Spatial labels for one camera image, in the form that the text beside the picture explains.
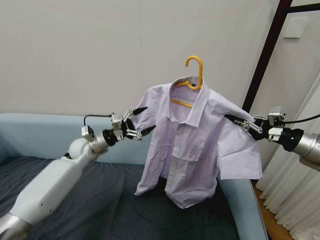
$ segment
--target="shirt placket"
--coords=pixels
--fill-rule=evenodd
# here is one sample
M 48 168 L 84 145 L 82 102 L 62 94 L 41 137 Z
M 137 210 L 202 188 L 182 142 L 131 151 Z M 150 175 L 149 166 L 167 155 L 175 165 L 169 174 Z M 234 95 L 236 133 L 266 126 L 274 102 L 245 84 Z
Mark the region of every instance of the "shirt placket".
M 175 130 L 175 138 L 174 138 L 174 147 L 170 159 L 170 168 L 169 168 L 169 175 L 166 181 L 165 191 L 170 193 L 172 188 L 172 183 L 174 180 L 174 176 L 176 174 L 177 166 L 178 166 L 178 157 L 181 151 L 181 145 L 183 142 L 183 135 L 184 135 L 184 124 L 179 123 L 176 130 Z

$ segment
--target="shirt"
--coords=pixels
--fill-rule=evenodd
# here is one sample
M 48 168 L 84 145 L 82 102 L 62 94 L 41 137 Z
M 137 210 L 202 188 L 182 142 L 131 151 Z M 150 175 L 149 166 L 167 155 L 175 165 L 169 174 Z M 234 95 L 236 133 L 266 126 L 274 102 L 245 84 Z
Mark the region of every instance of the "shirt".
M 156 125 L 135 195 L 153 189 L 161 176 L 167 179 L 166 195 L 182 209 L 211 198 L 219 173 L 222 180 L 262 177 L 257 142 L 224 115 L 251 122 L 253 117 L 204 81 L 198 90 L 174 86 L 186 80 L 196 84 L 198 77 L 149 88 L 138 105 L 147 109 L 132 118 L 138 131 Z

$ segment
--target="sofa backrest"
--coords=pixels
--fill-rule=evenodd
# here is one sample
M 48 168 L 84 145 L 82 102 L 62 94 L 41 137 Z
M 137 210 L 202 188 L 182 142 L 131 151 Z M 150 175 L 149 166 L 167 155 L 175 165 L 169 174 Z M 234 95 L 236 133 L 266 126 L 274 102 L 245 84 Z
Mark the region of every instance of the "sofa backrest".
M 95 133 L 112 128 L 110 118 L 105 117 L 88 117 L 86 123 Z M 81 138 L 82 126 L 82 116 L 2 113 L 0 162 L 17 156 L 58 159 L 68 151 L 73 140 Z M 141 141 L 121 140 L 97 161 L 143 165 L 150 140 L 151 134 Z

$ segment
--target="shirt sleeve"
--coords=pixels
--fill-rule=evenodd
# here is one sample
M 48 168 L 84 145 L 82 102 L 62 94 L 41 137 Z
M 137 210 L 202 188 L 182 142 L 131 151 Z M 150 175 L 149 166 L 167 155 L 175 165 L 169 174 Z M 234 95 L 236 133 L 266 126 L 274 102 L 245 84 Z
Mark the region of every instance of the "shirt sleeve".
M 155 98 L 155 93 L 151 87 L 145 92 L 138 104 L 137 108 L 147 107 L 147 109 L 132 117 L 134 127 L 137 131 L 142 131 L 143 129 L 156 125 Z
M 217 165 L 223 179 L 260 179 L 262 166 L 257 141 L 226 119 L 217 145 Z

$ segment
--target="shirt collar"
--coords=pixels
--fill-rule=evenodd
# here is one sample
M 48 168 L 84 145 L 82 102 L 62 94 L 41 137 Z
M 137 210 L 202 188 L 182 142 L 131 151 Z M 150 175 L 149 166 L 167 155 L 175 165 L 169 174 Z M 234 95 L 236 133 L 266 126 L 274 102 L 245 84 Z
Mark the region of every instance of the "shirt collar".
M 198 82 L 198 76 L 186 76 L 183 78 L 179 78 L 178 80 L 176 80 L 175 82 L 173 82 L 170 86 L 169 89 L 169 93 L 167 96 L 167 103 L 166 103 L 166 109 L 165 109 L 165 115 L 167 118 L 171 118 L 170 116 L 170 104 L 171 104 L 171 91 L 172 88 L 174 87 L 175 84 L 180 83 L 180 82 L 184 82 L 186 80 L 189 80 L 190 83 Z M 188 124 L 190 126 L 193 127 L 198 127 L 199 126 L 199 122 L 200 122 L 200 118 L 202 116 L 202 113 L 205 109 L 205 106 L 207 104 L 208 101 L 208 97 L 210 94 L 210 88 L 207 86 L 207 84 L 205 83 L 205 81 L 202 81 L 202 87 L 200 89 L 200 92 L 191 108 L 191 111 L 188 115 L 188 117 L 186 118 L 186 120 L 182 123 L 184 124 Z

